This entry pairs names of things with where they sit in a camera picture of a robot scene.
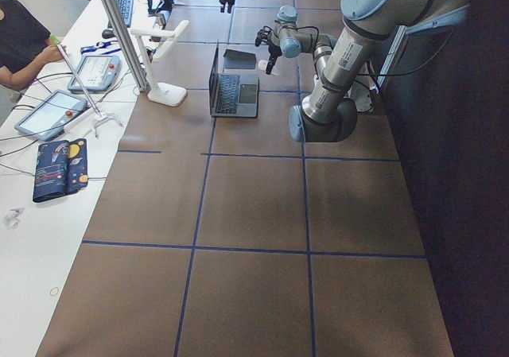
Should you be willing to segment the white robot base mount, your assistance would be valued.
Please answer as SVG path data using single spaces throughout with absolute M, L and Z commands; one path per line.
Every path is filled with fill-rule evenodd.
M 375 108 L 372 87 L 368 76 L 357 76 L 348 92 L 358 113 L 372 112 Z

